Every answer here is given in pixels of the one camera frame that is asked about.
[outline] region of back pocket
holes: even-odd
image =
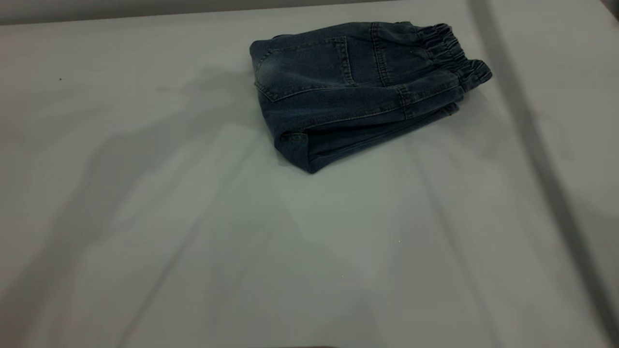
[[[272,102],[310,90],[355,86],[346,37],[269,50],[256,66],[255,84]]]

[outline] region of seam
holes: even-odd
[[[447,110],[446,107],[440,108],[439,110],[436,111],[436,113],[440,113],[440,112],[445,112],[449,116],[451,116],[451,113]],[[339,154],[341,154],[343,152],[357,149],[357,148],[359,148],[361,146],[364,146],[365,144],[367,144],[369,142],[376,141],[378,139],[390,136],[391,134],[397,133],[397,132],[399,132],[401,130],[402,130],[402,128],[398,128],[398,129],[395,129],[395,130],[393,130],[391,132],[388,132],[388,133],[385,133],[385,134],[381,134],[381,135],[376,136],[376,137],[369,138],[369,139],[367,139],[367,140],[365,140],[363,142],[360,142],[358,144],[350,145],[348,147],[344,147],[344,148],[341,148],[341,149],[331,150],[331,151],[334,151],[334,152],[332,154],[329,154],[329,155],[314,154],[315,158],[312,159],[310,162],[314,162],[315,160],[319,160],[319,159],[321,159],[323,157],[328,157],[328,156],[332,156],[332,155],[339,155]]]
[[[371,113],[369,115],[361,115],[361,116],[343,118],[341,120],[326,121],[326,122],[322,122],[322,123],[318,123],[318,124],[312,124],[311,126],[308,126],[305,129],[311,129],[311,128],[318,127],[318,126],[324,126],[325,124],[330,124],[330,123],[338,123],[338,122],[344,122],[344,121],[350,121],[350,120],[357,120],[359,118],[366,118],[366,117],[371,117],[371,116],[382,115],[383,113],[388,113],[388,112],[396,111],[396,110],[399,110],[401,108],[402,107],[396,107],[396,108],[393,108],[393,109],[388,109],[388,110],[384,110],[384,111],[378,111],[378,112],[375,112],[375,113]]]
[[[376,69],[378,70],[378,77],[381,79],[381,83],[383,87],[388,86],[387,77],[384,76],[384,57],[380,51],[380,47],[378,47],[378,23],[372,22],[370,36],[372,37],[372,47],[374,48],[374,59],[376,60]]]
[[[342,59],[342,65],[345,65],[345,69],[342,69],[342,73],[344,74],[344,81],[352,84],[353,86],[357,86],[355,79],[352,77],[352,67],[350,65],[350,58],[348,55],[348,40],[344,37],[344,47],[342,48],[344,57],[346,58],[346,62]]]
[[[256,71],[254,73],[254,85],[258,88],[260,92],[262,92],[271,102],[278,102],[279,100],[283,100],[288,97],[292,97],[293,95],[297,95],[304,92],[310,92],[314,90],[327,90],[327,89],[340,89],[341,86],[331,87],[325,85],[311,85],[311,86],[301,86],[295,87],[289,91],[283,91],[281,93],[273,93],[271,92],[265,85],[262,85],[259,82],[259,72],[264,64],[265,60],[272,56],[274,53],[278,52],[288,52],[288,51],[296,51],[301,48],[308,48],[317,45],[323,45],[325,43],[332,43],[334,48],[340,50],[340,65],[342,68],[342,77],[345,84],[358,86],[357,83],[352,78],[352,72],[350,70],[350,62],[348,61],[348,50],[347,50],[347,40],[345,36],[340,37],[332,37],[318,41],[312,41],[309,43],[304,43],[296,46],[289,46],[284,48],[272,48],[258,61],[256,65]]]

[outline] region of denim fabric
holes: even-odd
[[[446,24],[348,23],[249,51],[275,148],[310,173],[453,114],[492,75]]]

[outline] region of folded jeans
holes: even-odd
[[[446,24],[348,23],[249,50],[275,148],[309,173],[453,114],[492,76]]]

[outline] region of jeans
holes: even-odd
[[[249,51],[275,148],[309,173],[455,113],[492,76],[446,24],[348,23]]]

